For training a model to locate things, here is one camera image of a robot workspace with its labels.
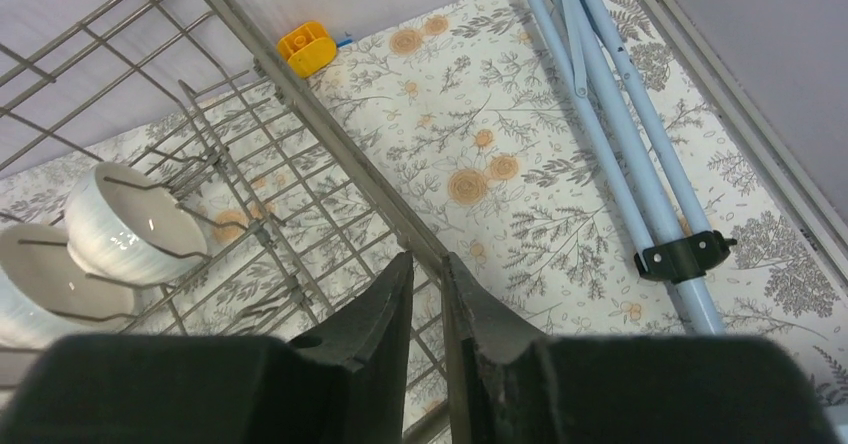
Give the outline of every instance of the floral tablecloth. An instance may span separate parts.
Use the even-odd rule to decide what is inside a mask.
[[[841,332],[848,300],[842,287],[828,279],[759,184],[637,1],[606,4],[711,223],[739,240],[731,258],[707,278],[730,332],[775,340],[810,376],[823,403],[848,401],[848,371],[843,367],[848,364],[848,331]],[[685,319],[678,316],[665,286],[638,276],[618,209],[525,0],[462,0],[364,38],[342,48],[310,85],[481,284],[529,322],[566,335],[683,331]],[[258,102],[272,94],[273,87],[264,85],[246,96]],[[278,113],[279,104],[271,101],[257,112]],[[243,108],[233,99],[207,117],[216,122]],[[179,122],[170,116],[94,148],[102,157],[125,161]],[[225,138],[241,131],[239,122],[228,125]],[[297,123],[284,118],[275,125],[275,135],[281,136]],[[248,155],[258,142],[232,152]],[[285,142],[285,152],[297,154],[314,143],[308,133],[300,133]],[[273,159],[268,153],[250,159],[254,164],[246,165],[248,175],[254,168],[273,167]],[[328,159],[326,152],[307,152],[252,180],[251,186],[260,197],[271,196]],[[90,165],[87,158],[71,155],[0,181],[0,208],[26,220],[49,221],[73,177]],[[310,186],[321,193],[345,180],[343,172],[330,168],[310,178]],[[191,206],[213,220],[246,222],[227,191],[205,186],[189,199]],[[350,222],[368,209],[354,188],[334,196],[323,202],[338,222]],[[286,216],[314,198],[294,188],[284,199],[269,198],[265,205]],[[309,249],[329,232],[312,224],[310,219],[322,218],[316,214],[314,209],[301,213],[285,228],[295,251]],[[213,246],[237,237],[207,232]],[[373,218],[357,220],[345,231],[352,246],[367,248],[360,264],[377,272],[397,248],[391,239],[371,247],[366,243],[387,232]],[[338,267],[345,249],[338,242],[322,244],[314,258],[305,258],[309,272],[317,276]],[[211,270],[201,286],[204,292],[219,286],[216,275],[229,275],[256,252],[246,244],[240,254]],[[191,295],[175,300],[180,312],[208,308],[193,314],[186,323],[189,331],[220,331],[236,305],[257,302],[279,280],[267,256],[246,268],[208,303]],[[329,286],[330,305],[342,305],[373,275],[347,264],[338,272],[337,279],[322,281]],[[419,275],[421,284],[423,273]],[[319,319],[326,316],[320,302],[307,305]],[[433,366],[444,356],[439,313],[438,290],[421,285],[415,296],[413,326],[420,332],[411,343],[407,426],[446,395],[443,371]],[[292,337],[311,325],[304,314],[276,334]]]

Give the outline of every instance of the metal dish rack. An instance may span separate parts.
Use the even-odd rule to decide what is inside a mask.
[[[128,3],[140,1],[143,1],[143,4],[126,10]],[[3,103],[0,107],[0,119],[26,126],[37,133],[31,142],[0,163],[0,172],[42,142],[49,140],[63,144],[76,156],[85,156],[84,159],[88,159],[90,165],[102,161],[103,159],[92,151],[92,147],[86,148],[62,137],[60,130],[84,111],[104,105],[103,97],[119,88],[127,79],[141,78],[176,106],[180,118],[170,126],[164,136],[140,154],[132,156],[126,163],[154,178],[158,184],[152,187],[164,187],[171,191],[179,200],[179,207],[191,213],[201,227],[207,227],[209,232],[235,236],[222,248],[212,249],[214,252],[210,251],[208,255],[204,255],[201,264],[175,282],[134,286],[93,276],[114,285],[134,288],[147,296],[151,295],[152,291],[158,292],[159,294],[149,299],[143,310],[137,314],[64,315],[88,321],[124,319],[126,325],[120,332],[151,332],[152,328],[148,323],[165,316],[167,323],[155,326],[152,332],[189,334],[192,331],[190,326],[187,326],[187,320],[196,309],[213,299],[216,293],[242,278],[249,264],[262,259],[273,269],[270,284],[264,286],[262,292],[258,293],[258,297],[250,304],[234,315],[227,316],[228,322],[217,323],[211,332],[274,334],[297,313],[308,316],[309,322],[305,324],[308,327],[317,324],[358,295],[375,274],[379,273],[379,264],[367,262],[363,254],[377,243],[385,245],[387,240],[392,240],[391,244],[397,250],[404,248],[414,252],[420,264],[420,279],[416,281],[416,291],[431,284],[439,287],[438,269],[440,256],[446,254],[445,248],[371,165],[355,142],[311,93],[306,82],[297,77],[281,60],[273,45],[251,24],[241,7],[234,0],[203,0],[206,5],[205,12],[184,24],[166,9],[164,1],[109,0],[55,40],[27,56],[0,44],[0,53],[17,63],[10,71],[0,76],[0,89],[24,76],[31,83],[23,92],[16,93],[11,100]],[[105,31],[94,30],[103,27],[101,19],[104,15],[114,17],[116,12],[124,16],[118,24]],[[146,56],[133,59],[120,51],[113,42],[116,36],[120,36],[127,27],[143,16],[147,16],[145,19],[155,16],[159,21],[157,25],[167,26],[175,33]],[[228,71],[213,57],[213,53],[204,47],[202,38],[196,37],[198,28],[207,21],[215,20],[223,23],[243,49],[252,54],[253,69]],[[45,63],[48,61],[56,62],[57,55],[60,55],[56,50],[60,46],[81,37],[90,42],[70,58],[61,59],[58,65],[47,67]],[[182,43],[181,45],[188,43],[196,56],[202,56],[205,62],[217,69],[220,74],[217,82],[195,82],[190,70],[181,75],[182,78],[177,83],[161,82],[148,72],[149,64],[178,42]],[[75,109],[55,123],[33,122],[22,115],[18,110],[19,106],[55,85],[62,79],[63,74],[95,51],[106,51],[116,57],[126,66],[126,71],[98,92],[81,100]],[[226,113],[217,120],[210,117],[216,114],[225,102],[232,100],[239,103],[239,111]],[[265,139],[265,143],[252,144],[255,141],[250,139],[258,139],[256,136]],[[305,140],[312,144],[292,152],[285,146],[285,143],[291,140]],[[234,147],[244,145],[252,150],[241,155],[231,152]],[[245,163],[259,154],[272,154],[275,159],[264,169],[251,169],[248,175],[243,170]],[[270,196],[260,196],[254,184],[258,180],[270,178],[275,171],[283,167],[290,170],[294,182]],[[316,184],[315,179],[330,168],[341,169],[347,176],[346,179],[341,182],[333,181],[332,185]],[[192,205],[192,196],[210,182],[223,184],[229,189],[245,216],[244,220],[216,221],[205,215],[202,209]],[[151,189],[129,183],[116,184],[130,186],[130,192],[146,192]],[[287,193],[294,192],[294,189],[300,193],[297,209],[281,212],[273,206],[269,207],[272,202],[285,202],[289,196]],[[358,208],[356,215],[340,218],[330,209],[331,203],[336,201],[333,196],[340,194],[356,194],[360,197],[363,205]],[[288,223],[296,221],[298,216],[304,213],[311,213],[313,217],[318,216],[324,221],[320,239],[305,248],[292,238],[287,228]],[[386,231],[367,242],[361,237],[354,239],[349,231],[366,218],[381,220]],[[25,222],[32,219],[33,216],[18,216],[8,210],[0,214],[0,222],[5,222],[6,225],[11,221]],[[61,215],[58,215],[50,220],[50,224],[61,225],[61,219]],[[41,242],[29,244],[55,245]],[[305,255],[322,245],[338,246],[345,250],[346,257],[332,263],[329,268],[322,269],[323,272],[316,272],[306,262]],[[248,264],[224,277],[215,286],[204,287],[204,279],[213,266],[226,260],[227,256],[237,250],[243,251],[245,248],[255,252],[247,261]],[[326,288],[329,281],[339,278],[334,272],[349,262],[356,262],[361,266],[364,273],[362,279],[340,295],[328,295]],[[203,289],[203,295],[195,296],[191,305],[179,305],[180,296],[198,288]],[[444,358],[434,354],[421,336],[428,329],[432,331],[440,325],[441,314],[438,312],[429,321],[418,323],[417,327],[415,323],[413,325],[411,339],[418,344],[429,362],[427,369],[418,372],[416,376],[410,376],[410,387],[428,375],[440,375],[441,378],[445,376]],[[9,363],[9,367],[0,365],[0,368],[11,368],[15,365],[24,368],[26,366],[22,363],[29,362],[36,352],[37,350],[27,349],[0,349],[0,362]],[[3,377],[3,374],[0,373],[0,391],[10,392],[14,389],[14,379]],[[427,421],[426,427],[431,429],[430,431],[421,432],[424,424],[422,421]],[[417,424],[409,426],[407,435],[433,436],[446,425],[446,406],[442,403]]]

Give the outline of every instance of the white bowl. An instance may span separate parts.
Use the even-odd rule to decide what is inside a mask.
[[[113,331],[125,318],[91,322],[47,309],[105,318],[137,312],[135,291],[88,279],[64,246],[21,244],[23,239],[65,243],[67,234],[42,224],[19,224],[0,233],[0,344],[42,348],[81,332]]]
[[[166,282],[204,260],[206,239],[194,219],[176,207],[163,188],[136,189],[109,182],[111,177],[137,186],[155,182],[113,162],[101,162],[76,183],[65,202],[68,251],[93,274],[134,284]]]

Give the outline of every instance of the yellow plastic toy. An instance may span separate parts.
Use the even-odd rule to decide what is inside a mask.
[[[336,57],[336,43],[320,23],[307,22],[277,43],[277,52],[300,77],[318,72]]]

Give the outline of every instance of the wall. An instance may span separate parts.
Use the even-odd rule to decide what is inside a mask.
[[[675,0],[848,220],[848,0]]]
[[[59,33],[92,12],[105,0],[0,0],[0,43],[24,56],[48,43]],[[304,20],[324,23],[338,40],[349,35],[362,37],[406,19],[423,14],[456,0],[237,0],[266,35],[276,41]],[[104,16],[92,29],[102,32],[126,15],[131,5],[143,0],[128,0],[114,13]],[[199,0],[168,0],[164,7],[174,11],[183,23],[191,22],[203,10]],[[149,13],[133,24],[112,44],[120,52],[140,59],[175,32],[161,16]],[[234,72],[250,65],[250,55],[217,23],[204,23],[195,32],[225,67]],[[42,65],[48,70],[92,42],[80,34],[73,42],[57,49]],[[180,43],[145,66],[151,77],[165,82],[175,96],[181,96],[177,79],[186,79],[192,87],[202,88],[220,79],[217,70],[200,58],[189,46]],[[0,54],[0,76],[15,63]],[[15,111],[43,127],[49,127],[97,92],[127,68],[105,50],[96,51],[73,70],[62,75],[57,84],[18,107]],[[0,105],[5,105],[36,82],[24,73],[0,88]],[[122,83],[96,106],[73,119],[60,132],[74,142],[88,145],[114,136],[177,110],[177,105],[143,78],[133,76]],[[29,142],[36,132],[8,116],[0,118],[0,167],[14,152]],[[22,159],[0,170],[0,178],[68,152],[55,141],[45,141]]]

